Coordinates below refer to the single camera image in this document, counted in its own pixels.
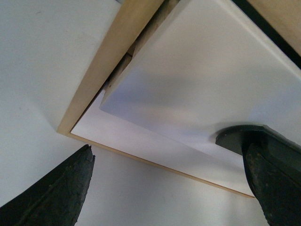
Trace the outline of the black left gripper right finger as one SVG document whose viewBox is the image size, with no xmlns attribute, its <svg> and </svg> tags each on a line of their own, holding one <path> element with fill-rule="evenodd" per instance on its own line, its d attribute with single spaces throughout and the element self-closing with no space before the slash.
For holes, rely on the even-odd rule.
<svg viewBox="0 0 301 226">
<path fill-rule="evenodd" d="M 246 179 L 270 226 L 301 224 L 301 184 L 267 160 L 256 144 L 243 151 Z"/>
</svg>

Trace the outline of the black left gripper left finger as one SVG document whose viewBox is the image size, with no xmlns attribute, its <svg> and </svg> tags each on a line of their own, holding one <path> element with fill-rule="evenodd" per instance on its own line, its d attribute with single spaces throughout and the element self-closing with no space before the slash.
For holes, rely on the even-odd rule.
<svg viewBox="0 0 301 226">
<path fill-rule="evenodd" d="M 2 226 L 73 226 L 83 207 L 95 156 L 84 145 L 0 208 Z"/>
</svg>

